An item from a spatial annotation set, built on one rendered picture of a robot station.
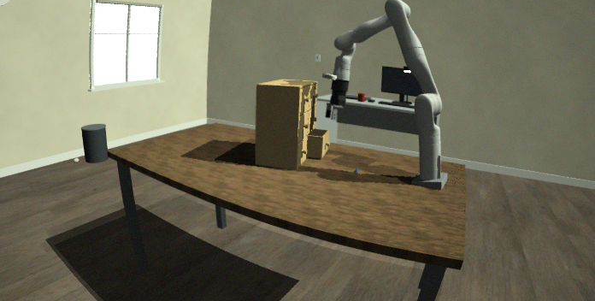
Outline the tan wooden chest of drawers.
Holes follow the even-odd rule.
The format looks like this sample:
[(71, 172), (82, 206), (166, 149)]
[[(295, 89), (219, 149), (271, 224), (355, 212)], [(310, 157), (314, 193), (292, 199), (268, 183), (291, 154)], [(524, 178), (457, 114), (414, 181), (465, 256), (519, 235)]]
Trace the tan wooden chest of drawers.
[(299, 114), (300, 88), (317, 83), (276, 80), (256, 85), (256, 165), (297, 170), (305, 161), (307, 154), (297, 168), (299, 116), (316, 105)]

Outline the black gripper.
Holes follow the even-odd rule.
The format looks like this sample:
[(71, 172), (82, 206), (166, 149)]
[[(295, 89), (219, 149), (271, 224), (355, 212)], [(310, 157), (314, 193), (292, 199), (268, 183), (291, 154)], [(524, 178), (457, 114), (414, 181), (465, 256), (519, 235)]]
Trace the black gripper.
[[(334, 76), (336, 76), (335, 80)], [(331, 120), (336, 120), (338, 108), (343, 108), (345, 106), (345, 95), (348, 91), (350, 70), (335, 68), (333, 74), (323, 74), (322, 78), (333, 80), (331, 88), (333, 90), (333, 94), (331, 96), (330, 103), (327, 103), (326, 118), (330, 118), (332, 105), (335, 104), (333, 106)]]

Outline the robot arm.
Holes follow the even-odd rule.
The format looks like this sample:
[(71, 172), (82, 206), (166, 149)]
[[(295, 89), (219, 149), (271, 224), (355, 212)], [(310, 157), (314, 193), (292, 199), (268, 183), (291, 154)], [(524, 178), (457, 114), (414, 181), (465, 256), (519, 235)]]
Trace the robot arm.
[(441, 179), (440, 128), (434, 124), (433, 117), (440, 114), (442, 102), (427, 64), (424, 50), (409, 25), (409, 6), (401, 0), (387, 0), (385, 11), (385, 15), (366, 21), (354, 30), (345, 32), (335, 39), (334, 46), (336, 49), (342, 50), (342, 53), (341, 56), (336, 57), (334, 67), (350, 70), (351, 59), (356, 49), (355, 43), (361, 43), (376, 33), (393, 26), (405, 63), (422, 90), (422, 94), (415, 99), (415, 123), (419, 133), (420, 179)]

